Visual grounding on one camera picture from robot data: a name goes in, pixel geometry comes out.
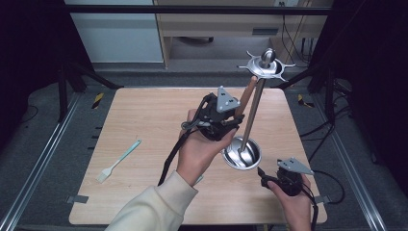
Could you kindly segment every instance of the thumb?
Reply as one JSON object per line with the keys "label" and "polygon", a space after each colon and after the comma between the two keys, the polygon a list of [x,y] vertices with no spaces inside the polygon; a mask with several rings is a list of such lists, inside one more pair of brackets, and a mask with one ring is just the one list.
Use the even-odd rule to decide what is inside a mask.
{"label": "thumb", "polygon": [[275,182],[268,181],[268,186],[270,190],[276,195],[276,197],[278,197],[279,200],[281,200],[281,198],[286,195],[285,192],[283,192],[282,189]]}
{"label": "thumb", "polygon": [[221,142],[227,146],[231,143],[232,139],[234,138],[235,134],[237,133],[237,128],[232,129],[229,131],[222,139]]}

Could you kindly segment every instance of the black cable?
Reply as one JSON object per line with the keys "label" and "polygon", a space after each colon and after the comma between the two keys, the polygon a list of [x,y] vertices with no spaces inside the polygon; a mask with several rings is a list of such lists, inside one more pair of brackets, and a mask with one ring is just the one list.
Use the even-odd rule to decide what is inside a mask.
{"label": "black cable", "polygon": [[[209,97],[210,97],[209,95],[206,95],[206,96],[204,96],[203,99],[201,100],[201,103],[200,103],[200,105],[198,106],[198,109],[197,109],[197,111],[195,112],[195,115],[194,115],[194,117],[193,117],[193,119],[192,119],[192,123],[194,123],[194,122],[197,120],[198,115],[199,115],[199,113],[200,113],[202,107],[203,107],[204,104],[207,102],[207,99],[208,99]],[[163,171],[162,171],[162,175],[161,175],[161,177],[160,177],[158,186],[162,185],[163,182],[166,180],[166,176],[167,176],[167,173],[168,173],[168,169],[170,168],[171,162],[173,161],[173,159],[174,159],[174,157],[176,156],[176,154],[177,154],[178,150],[180,149],[180,147],[184,144],[184,142],[186,142],[187,138],[189,137],[189,135],[190,135],[191,133],[197,131],[197,130],[191,131],[191,129],[192,129],[192,127],[190,127],[189,129],[186,130],[186,132],[179,138],[179,140],[177,141],[177,143],[174,145],[173,149],[171,150],[170,154],[168,155],[168,157],[167,157],[167,159],[166,159],[166,161],[165,161],[165,164],[164,164],[164,166],[163,166]]]}
{"label": "black cable", "polygon": [[322,138],[315,138],[315,139],[301,139],[301,141],[321,141],[323,140],[324,137]]}
{"label": "black cable", "polygon": [[[310,3],[310,0],[307,1],[306,7],[309,7],[309,3]],[[302,22],[303,22],[304,16],[305,16],[305,15],[302,15],[302,17],[300,18],[300,22],[299,22],[299,24],[297,25],[296,34],[294,35],[294,39],[296,39],[297,34],[299,33],[300,25],[301,25]],[[304,58],[303,53],[302,53],[302,56],[300,57],[300,56],[299,56],[299,53],[297,53],[297,51],[296,51],[297,56],[299,56],[300,60],[303,60],[303,62],[304,62],[305,64],[307,64],[307,67],[309,67],[309,65],[310,65],[310,60],[311,60],[311,56],[312,56],[312,48],[313,48],[313,38],[311,38],[311,42],[309,43],[309,55],[308,55],[308,58],[307,58],[307,59]]]}
{"label": "black cable", "polygon": [[325,175],[325,176],[328,176],[328,177],[330,177],[330,178],[332,178],[334,181],[336,181],[337,182],[337,184],[340,186],[340,188],[342,189],[342,196],[340,197],[340,199],[338,199],[337,201],[330,201],[330,202],[327,202],[327,204],[340,204],[340,203],[342,203],[343,201],[344,201],[344,199],[345,199],[345,189],[344,189],[344,186],[342,185],[342,183],[340,182],[340,180],[338,180],[336,177],[334,177],[333,175],[331,175],[331,174],[329,174],[329,173],[327,173],[327,172],[325,172],[325,171],[321,171],[321,170],[314,170],[313,169],[313,172],[315,172],[315,173],[319,173],[319,174],[323,174],[323,175]]}
{"label": "black cable", "polygon": [[[299,24],[297,25],[297,30],[296,30],[296,33],[295,33],[295,35],[294,35],[294,38],[296,38],[296,36],[297,36],[297,34],[298,34],[299,30],[300,30],[300,25],[301,25],[301,23],[302,23],[302,21],[303,21],[303,17],[304,17],[304,15],[302,15],[301,18],[300,18],[300,22],[299,22]],[[289,39],[290,39],[290,41],[291,41],[291,43],[292,43],[292,46],[293,46],[294,51],[295,51],[296,54],[297,54],[297,57],[298,57],[302,62],[304,62],[305,64],[309,65],[309,63],[305,62],[304,59],[299,55],[299,52],[297,51],[296,46],[294,45],[294,41],[293,41],[291,35],[289,34],[288,28],[286,27],[286,21],[285,21],[285,15],[284,15],[284,14],[282,14],[282,22],[283,22],[283,25],[282,25],[282,36],[281,36],[281,39],[282,39],[283,46],[285,47],[285,50],[288,52],[288,55],[289,55],[289,57],[291,58],[292,63],[293,63],[293,64],[296,64],[296,63],[294,62],[294,60],[293,60],[293,57],[292,57],[292,55],[291,55],[291,52],[289,51],[288,47],[287,47],[286,44],[285,44],[285,41],[283,40],[283,34],[284,34],[284,32],[286,32],[286,33],[288,34],[288,37],[289,37]]]}
{"label": "black cable", "polygon": [[[335,113],[335,116],[338,116],[340,113],[342,113],[342,112],[344,112],[345,110],[348,110],[348,109],[349,109],[349,106],[345,106],[345,107],[341,108],[338,112]],[[301,134],[301,135],[299,135],[299,136],[300,136],[300,137],[309,136],[309,135],[311,135],[311,134],[317,132],[318,130],[324,128],[324,126],[325,126],[326,124],[329,124],[329,123],[330,123],[330,121],[325,121],[325,122],[323,122],[321,125],[319,125],[318,127],[314,128],[312,131],[309,131],[309,132],[307,132],[307,133]]]}
{"label": "black cable", "polygon": [[337,97],[333,100],[333,103],[336,104],[336,101],[337,101],[337,100],[339,100],[339,99],[341,99],[341,98],[345,98],[345,97],[347,97],[346,94],[339,95],[339,96],[337,96]]}
{"label": "black cable", "polygon": [[33,119],[38,114],[38,107],[33,106],[33,105],[29,105],[28,107],[32,107],[32,108],[36,109],[36,112],[34,113],[34,115],[32,115],[31,117],[21,121],[20,123],[25,123],[25,122],[30,121],[31,119]]}
{"label": "black cable", "polygon": [[302,39],[302,50],[300,50],[300,54],[302,55],[302,59],[306,62],[306,64],[310,65],[310,60],[312,59],[312,50],[313,50],[313,38],[310,38],[310,41],[308,41],[309,44],[309,51],[307,54],[304,52],[304,43],[305,43],[306,38]]}
{"label": "black cable", "polygon": [[305,195],[307,197],[309,197],[310,201],[312,202],[312,207],[313,207],[313,216],[312,216],[312,223],[311,223],[311,227],[310,229],[312,231],[315,230],[316,228],[316,223],[318,222],[318,214],[319,214],[319,207],[318,204],[315,201],[315,196],[313,195],[312,190],[303,183],[303,187],[306,187],[306,189],[308,189],[308,192],[305,191],[305,189],[302,188],[303,193],[305,193]]}
{"label": "black cable", "polygon": [[[347,106],[347,107],[344,107],[344,108],[346,109],[346,110],[344,110],[345,112],[348,112],[348,113],[351,112],[350,106]],[[338,116],[337,119],[341,119],[342,117],[344,117],[346,115],[350,115],[350,114],[344,114],[344,115]]]}
{"label": "black cable", "polygon": [[316,153],[318,153],[318,150],[320,147],[323,145],[324,141],[329,137],[329,135],[334,131],[334,125],[331,125],[329,128],[329,131],[326,133],[326,135],[321,139],[318,147],[315,149],[315,151],[312,153],[312,155],[309,157],[308,161],[309,163],[312,161],[312,159],[315,157]]}

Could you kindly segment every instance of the wooden tabletop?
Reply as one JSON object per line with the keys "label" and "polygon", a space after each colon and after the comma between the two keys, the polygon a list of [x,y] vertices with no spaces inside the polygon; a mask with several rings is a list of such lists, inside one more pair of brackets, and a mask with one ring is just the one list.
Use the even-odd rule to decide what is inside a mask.
{"label": "wooden tabletop", "polygon": [[[244,88],[226,90],[239,99]],[[74,204],[69,221],[73,224],[108,224],[129,200],[146,187],[157,185],[188,109],[196,109],[209,92],[217,95],[217,89],[118,90],[78,192],[88,196],[89,200],[86,204]],[[250,105],[251,101],[244,111],[246,117],[237,136],[243,135]],[[266,174],[275,175],[277,159],[295,157],[309,166],[281,90],[263,90],[249,137],[261,147],[259,167]],[[98,183],[95,178],[100,171],[112,165],[137,139],[141,139],[141,144],[104,183]],[[176,164],[177,156],[167,176],[175,170]],[[308,178],[314,195],[319,195],[314,177]],[[218,155],[195,188],[199,194],[186,211],[184,224],[285,223],[278,199],[261,187],[256,167],[237,170]],[[326,212],[320,204],[318,222],[326,219]]]}

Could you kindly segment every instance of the black curtain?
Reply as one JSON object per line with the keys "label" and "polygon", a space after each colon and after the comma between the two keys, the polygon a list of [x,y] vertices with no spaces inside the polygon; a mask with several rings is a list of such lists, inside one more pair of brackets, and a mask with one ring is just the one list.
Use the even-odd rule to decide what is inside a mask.
{"label": "black curtain", "polygon": [[[63,64],[93,71],[70,14],[44,11],[45,4],[64,6],[64,1],[1,1],[0,148],[27,110],[30,93],[57,82]],[[68,80],[82,82],[81,74],[72,72]]]}
{"label": "black curtain", "polygon": [[[334,7],[357,9],[361,2],[335,1]],[[347,26],[329,66],[352,85],[349,102],[372,157],[389,167],[408,195],[407,6],[405,0],[367,0]],[[346,22],[346,17],[328,18],[312,64],[320,61]],[[325,75],[316,78],[313,82],[321,86]]]}

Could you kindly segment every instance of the white cabinet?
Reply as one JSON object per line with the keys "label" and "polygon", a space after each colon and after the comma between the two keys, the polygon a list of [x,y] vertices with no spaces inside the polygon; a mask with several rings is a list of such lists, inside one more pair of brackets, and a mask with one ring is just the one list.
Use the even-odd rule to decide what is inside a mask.
{"label": "white cabinet", "polygon": [[[153,5],[151,0],[65,0],[84,5]],[[72,13],[93,63],[162,63],[153,13]]]}

